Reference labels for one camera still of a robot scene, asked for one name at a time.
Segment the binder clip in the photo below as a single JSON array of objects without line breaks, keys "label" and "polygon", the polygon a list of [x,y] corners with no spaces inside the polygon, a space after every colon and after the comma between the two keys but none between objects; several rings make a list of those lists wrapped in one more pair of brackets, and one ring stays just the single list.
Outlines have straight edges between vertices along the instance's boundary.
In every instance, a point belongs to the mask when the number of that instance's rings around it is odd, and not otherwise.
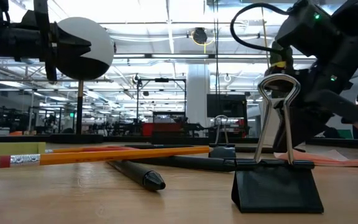
[{"label": "binder clip", "polygon": [[[220,123],[218,124],[218,127],[216,128],[216,138],[214,144],[209,144],[210,147],[212,147],[214,150],[212,150],[208,157],[210,158],[221,158],[221,159],[233,159],[236,158],[236,148],[234,144],[229,144],[229,138],[227,137],[227,130],[226,130],[226,123],[229,120],[227,116],[224,115],[218,115],[215,117],[215,121],[220,118]],[[224,131],[224,137],[226,139],[226,143],[218,143],[219,137],[221,135],[221,126],[223,126]]]},{"label": "binder clip", "polygon": [[[293,83],[292,91],[283,102],[288,161],[260,159],[272,110],[272,102],[264,89],[277,80]],[[299,94],[300,83],[289,75],[269,75],[259,83],[258,91],[267,100],[262,134],[253,159],[236,159],[232,201],[241,213],[323,213],[311,172],[313,162],[297,161],[293,157],[289,105]]]}]

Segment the white ball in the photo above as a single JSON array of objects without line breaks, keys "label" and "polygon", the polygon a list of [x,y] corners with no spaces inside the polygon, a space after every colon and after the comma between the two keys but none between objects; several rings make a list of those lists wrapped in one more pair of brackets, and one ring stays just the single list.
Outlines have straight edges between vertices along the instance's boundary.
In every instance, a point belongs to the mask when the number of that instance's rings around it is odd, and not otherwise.
[{"label": "white ball", "polygon": [[77,80],[92,80],[105,74],[114,58],[113,42],[95,21],[82,17],[70,17],[58,24],[66,33],[91,42],[91,51],[79,57],[58,57],[57,68],[66,76]]}]

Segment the wooden table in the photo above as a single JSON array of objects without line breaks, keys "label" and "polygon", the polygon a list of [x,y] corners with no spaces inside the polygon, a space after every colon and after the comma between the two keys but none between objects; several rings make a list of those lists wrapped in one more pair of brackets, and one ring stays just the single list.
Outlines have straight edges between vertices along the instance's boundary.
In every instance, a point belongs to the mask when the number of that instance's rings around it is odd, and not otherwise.
[{"label": "wooden table", "polygon": [[[340,152],[358,157],[358,149]],[[358,168],[317,167],[313,174],[325,214],[304,215],[241,214],[231,201],[233,173],[151,167],[167,183],[159,193],[103,162],[0,169],[0,224],[358,224]]]}]

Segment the ceiling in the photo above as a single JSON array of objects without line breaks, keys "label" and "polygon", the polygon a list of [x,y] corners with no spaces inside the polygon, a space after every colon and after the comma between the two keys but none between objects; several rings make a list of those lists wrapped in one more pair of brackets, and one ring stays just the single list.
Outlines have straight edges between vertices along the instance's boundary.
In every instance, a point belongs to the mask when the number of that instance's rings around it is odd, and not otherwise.
[{"label": "ceiling", "polygon": [[[219,88],[238,90],[256,89],[258,80],[267,69],[266,54],[238,44],[230,35],[229,23],[234,14],[246,4],[241,0],[220,0],[219,7],[211,5],[212,0],[49,0],[50,21],[60,21],[67,17],[87,17],[107,28],[117,45],[117,55],[108,72],[98,82],[85,83],[86,104],[94,103],[91,109],[106,110],[109,113],[121,112],[133,117],[136,109],[136,92],[133,78],[177,78],[186,79],[188,65],[207,63],[211,74],[211,89],[216,80],[216,60],[200,58],[175,58],[179,54],[229,54],[253,55],[251,57],[219,61]],[[281,9],[287,9],[293,0],[266,0]],[[326,0],[322,8],[332,14],[342,0]],[[10,17],[20,22],[26,9],[33,9],[31,0],[10,0]],[[266,21],[265,29],[262,19]],[[236,33],[251,44],[270,45],[285,16],[261,8],[252,9],[241,15],[236,23]],[[208,36],[206,46],[198,45],[191,38],[196,27],[203,27]],[[218,32],[216,48],[215,28]],[[142,54],[161,54],[158,58],[138,58]],[[306,58],[294,50],[296,68],[307,68],[314,58]],[[0,58],[0,79],[4,80],[44,80],[43,64],[33,59],[30,63],[15,62],[13,59]],[[63,74],[59,79],[72,81]],[[22,86],[5,83],[9,89],[38,89],[38,97],[58,96],[60,100],[47,97],[47,102],[67,103],[76,101],[77,82],[25,82]],[[184,110],[183,82],[150,82],[140,93],[140,114],[148,116],[152,110]],[[249,101],[260,96],[253,92]]]}]

